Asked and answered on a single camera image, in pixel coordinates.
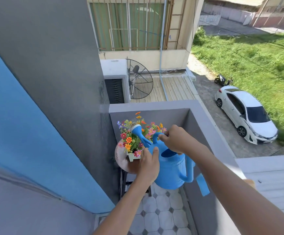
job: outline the car's front wheel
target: car's front wheel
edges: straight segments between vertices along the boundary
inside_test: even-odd
[[[246,136],[246,129],[243,126],[239,126],[237,130],[238,130],[238,134],[242,138],[244,138]]]
[[[217,99],[216,105],[221,108],[222,107],[222,100],[220,98]]]

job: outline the person's left hand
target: person's left hand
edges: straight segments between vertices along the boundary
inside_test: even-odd
[[[141,180],[147,182],[148,186],[150,186],[155,181],[158,173],[160,172],[160,162],[158,160],[158,157],[158,147],[154,147],[153,155],[147,148],[144,148],[142,152],[137,178],[141,178]]]

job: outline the motorcycle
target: motorcycle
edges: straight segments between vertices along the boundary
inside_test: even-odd
[[[221,85],[221,86],[228,86],[228,85],[233,83],[233,80],[232,80],[232,78],[230,78],[226,82],[226,78],[223,75],[218,74],[218,76],[215,78],[214,82],[216,84]]]

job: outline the car roof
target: car roof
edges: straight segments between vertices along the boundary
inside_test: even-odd
[[[236,96],[246,107],[257,107],[262,106],[262,104],[250,93],[240,90],[231,92],[234,96]]]

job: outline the hand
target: hand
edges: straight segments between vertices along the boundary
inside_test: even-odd
[[[188,134],[183,128],[177,125],[171,126],[171,128],[165,132],[165,135],[160,134],[158,138],[165,143],[165,145],[172,151],[179,155],[187,154],[188,148],[193,144],[200,144],[195,138]]]
[[[160,172],[160,162],[158,157],[158,147],[153,149],[153,155],[147,148],[144,148],[142,152],[137,178],[140,178],[142,181],[147,183],[147,186],[150,186],[155,181],[158,173]]]

